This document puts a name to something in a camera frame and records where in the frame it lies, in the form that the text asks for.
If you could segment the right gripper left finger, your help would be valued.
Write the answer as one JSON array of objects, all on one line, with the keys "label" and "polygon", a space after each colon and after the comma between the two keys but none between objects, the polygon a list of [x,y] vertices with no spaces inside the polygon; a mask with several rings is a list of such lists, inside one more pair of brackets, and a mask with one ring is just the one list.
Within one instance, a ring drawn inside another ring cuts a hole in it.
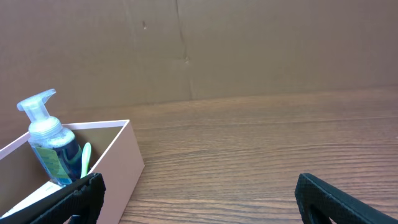
[{"label": "right gripper left finger", "polygon": [[1,224],[96,224],[104,204],[102,174],[92,173],[18,212]]}]

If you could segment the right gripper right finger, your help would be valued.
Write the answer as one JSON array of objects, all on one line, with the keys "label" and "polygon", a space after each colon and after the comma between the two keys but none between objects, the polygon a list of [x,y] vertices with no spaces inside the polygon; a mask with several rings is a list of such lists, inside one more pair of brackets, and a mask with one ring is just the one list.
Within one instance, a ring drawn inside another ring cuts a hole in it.
[{"label": "right gripper right finger", "polygon": [[295,198],[304,224],[397,224],[395,218],[310,173],[299,175]]}]

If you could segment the white soap bar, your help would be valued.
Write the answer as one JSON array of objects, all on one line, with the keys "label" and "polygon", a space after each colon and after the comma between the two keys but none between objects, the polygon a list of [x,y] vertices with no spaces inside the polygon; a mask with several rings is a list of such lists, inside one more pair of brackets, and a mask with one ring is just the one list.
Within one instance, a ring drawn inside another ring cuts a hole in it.
[{"label": "white soap bar", "polygon": [[1,216],[1,219],[6,218],[13,213],[16,213],[36,202],[39,200],[42,200],[43,198],[55,193],[56,191],[62,189],[63,186],[57,185],[53,182],[46,182],[44,185],[39,187],[37,190],[32,192],[29,196],[27,196],[25,199],[21,200],[19,203],[17,203],[15,206],[13,206],[8,212],[6,212],[3,216]]}]

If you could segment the green white toothbrush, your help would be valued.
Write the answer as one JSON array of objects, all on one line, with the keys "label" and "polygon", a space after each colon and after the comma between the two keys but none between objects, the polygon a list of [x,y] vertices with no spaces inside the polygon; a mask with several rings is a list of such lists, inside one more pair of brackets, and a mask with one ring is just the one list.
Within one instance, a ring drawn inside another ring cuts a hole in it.
[{"label": "green white toothbrush", "polygon": [[81,175],[80,175],[81,179],[88,174],[90,157],[91,157],[91,144],[87,142],[83,146],[82,155],[81,155]]}]

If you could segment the clear pump bottle blue liquid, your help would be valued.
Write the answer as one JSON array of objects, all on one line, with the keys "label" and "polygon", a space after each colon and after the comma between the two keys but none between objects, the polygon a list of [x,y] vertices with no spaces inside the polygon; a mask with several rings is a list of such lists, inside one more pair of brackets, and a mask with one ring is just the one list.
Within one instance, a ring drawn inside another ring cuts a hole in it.
[{"label": "clear pump bottle blue liquid", "polygon": [[28,132],[33,152],[50,179],[58,185],[69,185],[81,178],[82,149],[73,131],[51,116],[45,104],[55,89],[45,90],[17,104],[30,119]]}]

